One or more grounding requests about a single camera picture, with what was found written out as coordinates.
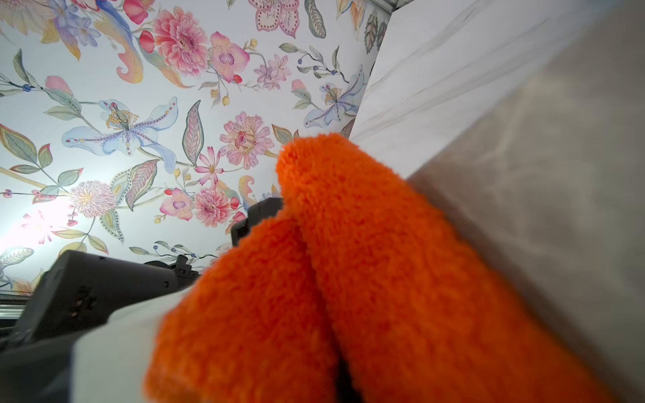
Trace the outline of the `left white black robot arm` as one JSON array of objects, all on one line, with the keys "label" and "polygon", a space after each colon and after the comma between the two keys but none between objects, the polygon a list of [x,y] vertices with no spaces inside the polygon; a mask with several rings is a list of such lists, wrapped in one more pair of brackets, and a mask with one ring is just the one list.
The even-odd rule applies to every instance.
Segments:
[{"label": "left white black robot arm", "polygon": [[144,264],[66,251],[17,318],[1,320],[1,400],[68,402],[72,348],[109,316],[179,292],[200,276],[188,252]]}]

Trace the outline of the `orange fluffy cloth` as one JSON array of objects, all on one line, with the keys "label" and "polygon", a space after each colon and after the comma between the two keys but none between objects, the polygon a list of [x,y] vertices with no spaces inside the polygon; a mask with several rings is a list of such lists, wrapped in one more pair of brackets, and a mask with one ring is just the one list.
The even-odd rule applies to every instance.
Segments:
[{"label": "orange fluffy cloth", "polygon": [[296,139],[284,206],[161,323],[154,402],[611,402],[406,181],[338,134]]}]

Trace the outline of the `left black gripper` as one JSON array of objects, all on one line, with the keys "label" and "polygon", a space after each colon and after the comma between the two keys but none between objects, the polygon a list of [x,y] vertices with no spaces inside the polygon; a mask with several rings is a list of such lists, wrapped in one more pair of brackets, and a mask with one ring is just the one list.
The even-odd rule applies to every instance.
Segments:
[{"label": "left black gripper", "polygon": [[248,210],[248,215],[236,222],[231,228],[233,247],[237,247],[242,238],[245,238],[252,228],[262,221],[275,217],[283,208],[283,199],[280,197],[267,198]]}]

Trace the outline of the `grey beige eyeglass case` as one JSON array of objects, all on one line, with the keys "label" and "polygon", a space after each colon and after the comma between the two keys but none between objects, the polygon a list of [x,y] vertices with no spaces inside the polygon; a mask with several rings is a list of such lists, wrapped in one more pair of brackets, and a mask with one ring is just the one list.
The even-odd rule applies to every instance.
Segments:
[{"label": "grey beige eyeglass case", "polygon": [[619,401],[643,401],[643,2],[614,8],[409,182]]}]

